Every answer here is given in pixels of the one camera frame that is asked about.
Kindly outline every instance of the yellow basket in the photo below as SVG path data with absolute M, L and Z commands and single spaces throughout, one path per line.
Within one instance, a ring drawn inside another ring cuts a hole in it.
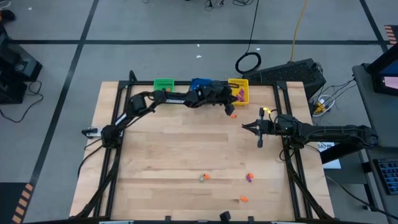
M 233 104 L 234 105 L 241 105 L 244 106 L 250 102 L 250 97 L 249 97 L 249 80 L 246 79 L 240 79 L 240 78 L 230 78 L 228 79 L 228 83 L 234 83 L 238 84 L 239 88 L 232 88 L 232 95 L 236 96 L 239 95 L 239 92 L 241 89 L 244 91 L 244 102 L 240 101 L 235 101 Z

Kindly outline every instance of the yellow cable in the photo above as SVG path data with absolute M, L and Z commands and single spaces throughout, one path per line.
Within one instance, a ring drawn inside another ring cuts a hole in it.
M 305 7 L 307 6 L 307 2 L 308 2 L 308 0 L 305 0 L 303 9 L 301 10 L 301 13 L 300 13 L 300 18 L 299 18 L 298 21 L 297 21 L 296 29 L 294 30 L 293 44 L 292 44 L 292 53 L 290 54 L 290 61 L 291 61 L 291 62 L 293 62 L 294 44 L 295 44 L 295 42 L 296 42 L 297 30 L 298 30 L 299 27 L 300 27 L 301 19 L 303 18 L 304 11 L 305 11 Z

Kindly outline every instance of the white label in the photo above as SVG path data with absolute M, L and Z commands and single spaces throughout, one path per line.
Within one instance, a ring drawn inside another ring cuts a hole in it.
M 185 100 L 166 100 L 166 103 L 184 103 Z
M 327 150 L 330 147 L 335 146 L 334 142 L 318 142 L 318 149 L 320 152 Z M 341 169 L 340 161 L 337 159 L 335 161 L 330 161 L 323 165 L 324 169 Z

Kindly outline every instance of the desk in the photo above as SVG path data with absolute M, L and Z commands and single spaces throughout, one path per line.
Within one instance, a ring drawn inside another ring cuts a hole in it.
M 353 73 L 369 121 L 372 128 L 377 132 L 379 144 L 382 147 L 366 151 L 369 161 L 373 159 L 398 158 L 398 138 L 396 137 L 396 127 L 398 125 L 398 119 L 396 118 L 398 114 L 398 96 L 375 93 L 371 76 L 365 71 L 362 65 L 353 67 Z M 384 209 L 393 215 L 398 215 L 398 195 L 386 194 L 374 164 L 372 162 L 369 164 L 371 165 L 372 172 L 375 174 L 374 178 Z M 389 223 L 398 223 L 397 220 L 393 220 L 389 217 L 387 219 Z
M 117 86 L 118 82 L 102 83 L 93 126 L 109 124 Z M 310 123 L 302 83 L 287 86 L 293 114 Z M 132 95 L 152 89 L 134 85 Z M 175 86 L 175 91 L 187 90 L 188 86 Z M 264 136 L 264 147 L 258 149 L 257 137 L 241 128 L 257 119 L 264 106 L 275 108 L 272 87 L 250 86 L 250 104 L 236 106 L 235 119 L 226 116 L 223 107 L 211 105 L 160 105 L 156 113 L 140 119 L 124 133 L 111 218 L 164 220 L 170 215 L 172 220 L 220 220 L 219 215 L 229 210 L 235 221 L 247 221 L 248 216 L 256 221 L 294 220 L 285 164 L 278 157 L 281 138 Z M 89 147 L 85 156 L 99 145 Z M 70 215 L 77 214 L 98 188 L 104 152 L 98 151 L 81 169 Z M 308 189 L 333 216 L 320 155 L 310 148 L 301 152 Z M 245 179 L 248 172 L 255 176 L 251 184 Z M 200 183 L 202 174 L 209 174 L 210 180 Z M 298 189 L 297 195 L 304 217 Z M 249 201 L 240 201 L 241 196 Z M 100 214 L 107 197 L 106 192 Z

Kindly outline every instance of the plastic basket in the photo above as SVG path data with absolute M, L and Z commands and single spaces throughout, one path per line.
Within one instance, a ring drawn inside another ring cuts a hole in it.
M 211 83 L 209 78 L 192 78 L 189 90 L 196 90 L 199 86 L 207 86 Z
M 240 91 L 244 91 L 244 101 L 235 101 L 233 104 L 234 105 L 241 105 L 244 106 L 250 102 L 250 97 L 249 97 L 249 80 L 247 79 L 240 79 L 240 78 L 230 78 L 228 79 L 228 83 L 234 83 L 238 84 L 239 88 L 232 88 L 232 95 L 234 96 L 240 96 Z
M 154 82 L 154 90 L 163 90 L 174 92 L 173 78 L 156 78 Z

